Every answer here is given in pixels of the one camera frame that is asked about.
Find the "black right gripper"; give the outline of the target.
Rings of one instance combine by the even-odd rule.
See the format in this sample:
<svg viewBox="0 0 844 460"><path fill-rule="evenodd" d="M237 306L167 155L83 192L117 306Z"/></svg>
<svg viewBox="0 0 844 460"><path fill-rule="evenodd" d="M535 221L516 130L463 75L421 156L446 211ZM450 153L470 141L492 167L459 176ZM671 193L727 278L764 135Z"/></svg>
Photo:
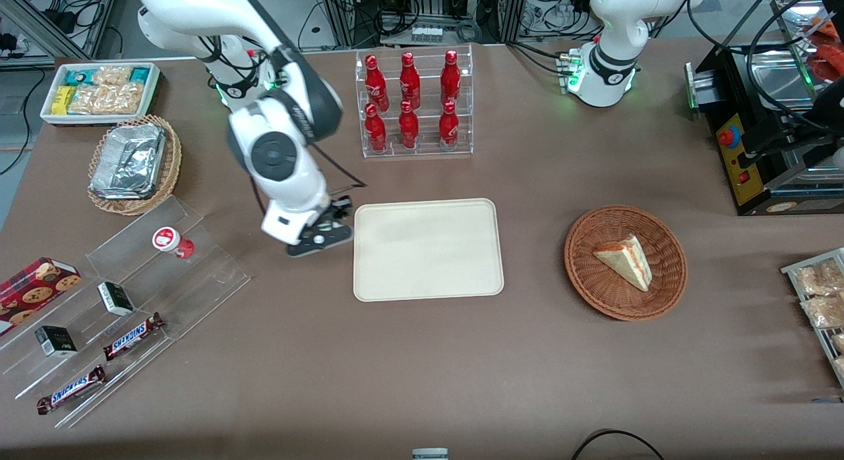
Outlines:
<svg viewBox="0 0 844 460"><path fill-rule="evenodd" d="M335 227L349 226L349 215L353 208L350 196L345 195L330 202L322 213L305 226L307 231L331 231Z"/></svg>

